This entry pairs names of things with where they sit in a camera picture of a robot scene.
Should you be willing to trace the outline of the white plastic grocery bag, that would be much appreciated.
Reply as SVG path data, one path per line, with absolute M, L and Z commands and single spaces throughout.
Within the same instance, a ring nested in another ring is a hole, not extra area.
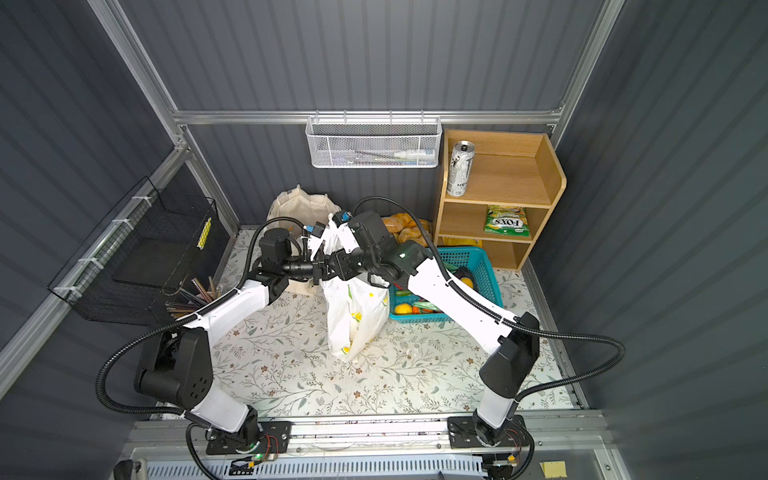
M 323 250 L 313 261 L 322 261 L 330 272 L 328 216 Z M 319 282 L 328 305 L 327 330 L 331 354 L 345 362 L 354 360 L 380 332 L 387 318 L 389 292 L 370 285 L 362 277 L 341 280 L 332 276 Z

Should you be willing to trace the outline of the cream canvas tote bag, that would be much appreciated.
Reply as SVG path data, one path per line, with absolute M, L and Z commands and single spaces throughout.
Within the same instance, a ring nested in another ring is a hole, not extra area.
M 330 214 L 340 211 L 327 194 L 309 194 L 300 185 L 280 193 L 273 201 L 267 214 L 267 220 L 276 217 L 291 217 L 299 220 L 303 225 L 313 226 L 316 222 L 327 223 Z M 291 235 L 299 239 L 299 227 L 291 222 L 281 221 L 270 226 L 271 228 L 283 228 Z M 320 287 L 313 285 L 311 280 L 290 280 L 285 293 L 314 296 L 320 292 Z

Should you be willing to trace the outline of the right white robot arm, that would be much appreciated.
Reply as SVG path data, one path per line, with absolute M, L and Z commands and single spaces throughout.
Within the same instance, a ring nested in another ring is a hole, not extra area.
M 310 232 L 313 253 L 329 260 L 337 278 L 365 275 L 402 286 L 434 304 L 486 351 L 488 359 L 480 369 L 484 392 L 475 413 L 478 433 L 490 435 L 504 429 L 524 398 L 595 377 L 624 358 L 625 346 L 611 337 L 542 330 L 533 315 L 518 315 L 496 305 L 447 269 L 432 240 L 399 243 L 372 211 L 337 212 L 329 216 L 326 226 L 315 225 Z M 523 388 L 543 338 L 610 345 L 616 352 L 584 373 Z

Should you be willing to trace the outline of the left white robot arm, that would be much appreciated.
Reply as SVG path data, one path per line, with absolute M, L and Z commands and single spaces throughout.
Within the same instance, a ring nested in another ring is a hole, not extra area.
M 97 373 L 95 394 L 107 409 L 130 415 L 179 415 L 205 428 L 252 438 L 255 410 L 223 390 L 214 378 L 212 349 L 242 320 L 272 303 L 292 280 L 321 278 L 315 258 L 324 226 L 276 217 L 253 234 L 238 282 L 211 303 L 154 328 L 113 353 Z M 155 407 L 126 405 L 107 392 L 107 378 L 129 351 L 141 348 L 135 390 Z

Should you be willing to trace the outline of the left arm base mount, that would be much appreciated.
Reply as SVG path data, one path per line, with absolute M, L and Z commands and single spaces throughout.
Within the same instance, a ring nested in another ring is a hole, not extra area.
M 234 433 L 213 429 L 207 435 L 205 452 L 209 456 L 283 454 L 287 452 L 293 426 L 289 421 L 252 421 Z

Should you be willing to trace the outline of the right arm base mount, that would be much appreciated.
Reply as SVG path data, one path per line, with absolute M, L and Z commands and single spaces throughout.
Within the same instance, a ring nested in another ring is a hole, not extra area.
M 446 422 L 453 449 L 500 447 L 517 450 L 533 443 L 521 415 L 506 419 L 499 428 L 488 426 L 477 415 L 451 416 Z

